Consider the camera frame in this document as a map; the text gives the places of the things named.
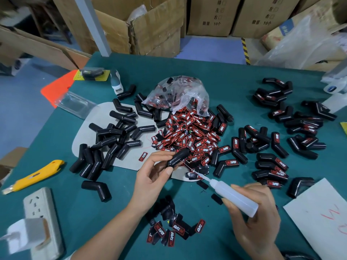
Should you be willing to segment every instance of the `orange plastic object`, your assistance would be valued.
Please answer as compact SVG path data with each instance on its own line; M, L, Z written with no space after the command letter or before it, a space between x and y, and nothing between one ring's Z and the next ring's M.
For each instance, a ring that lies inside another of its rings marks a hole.
M54 108L57 107L54 102L59 97L64 95L72 86L76 72L77 70L72 70L41 89L41 94L52 104Z

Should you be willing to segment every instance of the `person's right hand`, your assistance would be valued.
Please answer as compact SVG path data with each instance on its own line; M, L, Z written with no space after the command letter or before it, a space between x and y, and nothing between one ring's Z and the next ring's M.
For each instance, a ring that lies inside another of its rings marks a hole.
M232 184L231 187L259 204L255 216L245 223L241 211L229 200L222 199L232 218L232 227L239 244L252 259L280 259L273 257L274 254L280 257L275 239L281 219L269 187L260 183L247 184L243 188Z

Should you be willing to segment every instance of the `person's left hand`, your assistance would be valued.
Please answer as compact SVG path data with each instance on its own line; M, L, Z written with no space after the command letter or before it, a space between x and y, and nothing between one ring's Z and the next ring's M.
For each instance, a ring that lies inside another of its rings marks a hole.
M165 168L166 162L171 160L175 152L157 151L152 153L141 169L137 172L134 193L128 204L128 208L145 215L158 199L161 189L169 179L175 168Z

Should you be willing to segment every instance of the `hand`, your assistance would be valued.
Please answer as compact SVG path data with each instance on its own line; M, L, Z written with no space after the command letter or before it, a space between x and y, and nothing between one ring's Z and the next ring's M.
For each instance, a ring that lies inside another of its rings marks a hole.
M134 193L128 204L128 208L144 216L158 199L161 189L169 179L171 173L176 169L167 167L166 162L171 160L175 152L157 151L152 153L141 169L137 172Z
M247 184L243 188L232 184L231 187L259 204L255 216L245 223L240 210L232 202L222 199L229 210L239 244L253 259L283 259L275 245L281 219L269 187L260 183Z

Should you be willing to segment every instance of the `power strip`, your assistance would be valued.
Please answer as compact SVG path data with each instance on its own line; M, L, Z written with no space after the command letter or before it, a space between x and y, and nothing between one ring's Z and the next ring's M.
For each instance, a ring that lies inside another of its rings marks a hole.
M55 260L64 253L57 214L51 190L47 187L28 195L23 200L25 218L44 218L47 220L50 240L40 247L30 249L32 260Z

